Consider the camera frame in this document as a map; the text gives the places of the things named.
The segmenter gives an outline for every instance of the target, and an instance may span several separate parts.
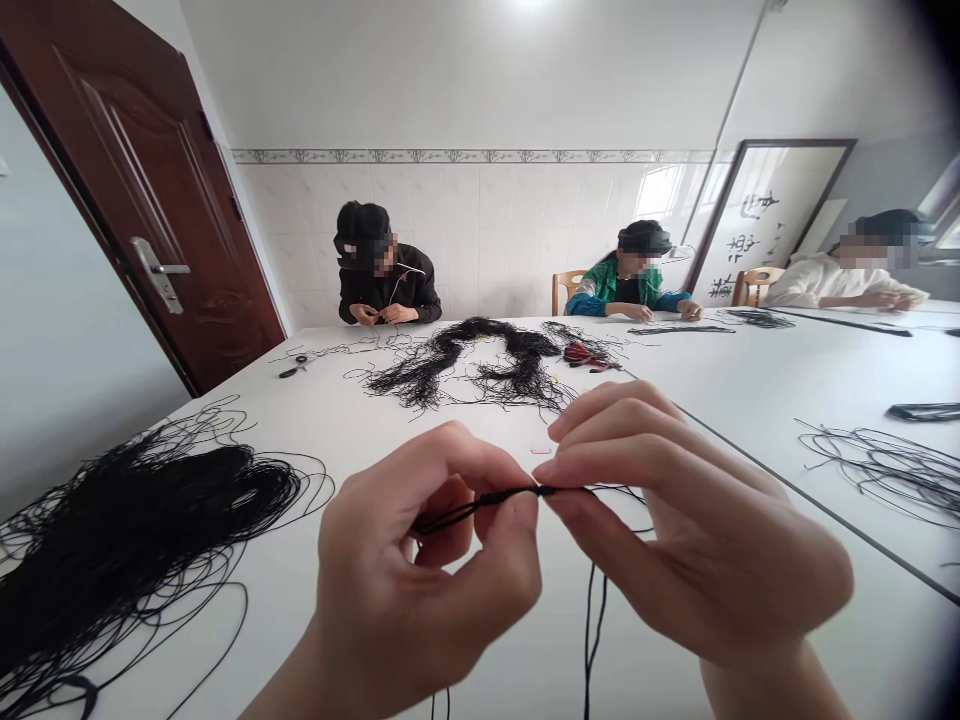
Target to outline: wooden door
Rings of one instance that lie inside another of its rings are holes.
[[[187,386],[206,392],[281,342],[183,55],[110,0],[3,0],[0,43],[101,244]],[[135,238],[158,264],[189,274],[151,271]],[[182,314],[155,278],[169,281]]]

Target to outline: wooden chair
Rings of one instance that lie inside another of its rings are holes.
[[[741,270],[740,274],[737,275],[737,284],[733,288],[731,307],[734,305],[760,307],[761,288],[773,285],[780,279],[781,275],[783,275],[782,268],[763,267]],[[746,292],[746,297],[741,301],[740,298],[744,292]]]
[[[567,314],[567,303],[570,301],[570,296],[573,295],[573,291],[577,289],[577,285],[580,284],[580,280],[583,278],[583,274],[586,270],[571,270],[566,273],[559,273],[553,276],[553,315],[556,317],[560,314],[560,286],[564,285],[567,288],[567,299],[563,301],[563,314]]]

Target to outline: framed calligraphy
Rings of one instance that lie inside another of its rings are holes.
[[[694,300],[704,307],[729,305],[731,277],[786,267],[856,142],[741,142],[690,274]]]

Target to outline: door lock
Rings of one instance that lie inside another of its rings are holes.
[[[147,271],[147,275],[150,277],[150,282],[153,283],[154,289],[160,293],[160,297],[167,306],[167,310],[173,315],[182,315],[183,306],[180,304],[180,298],[177,297],[173,285],[171,285],[167,279],[167,275],[186,275],[190,272],[190,266],[162,265],[153,252],[153,248],[149,242],[141,237],[134,237],[130,242],[136,249],[137,257],[140,258],[143,269]]]

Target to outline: decorative tile border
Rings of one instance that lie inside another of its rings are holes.
[[[234,150],[238,165],[342,163],[709,163],[711,150]],[[721,151],[717,162],[732,162]]]

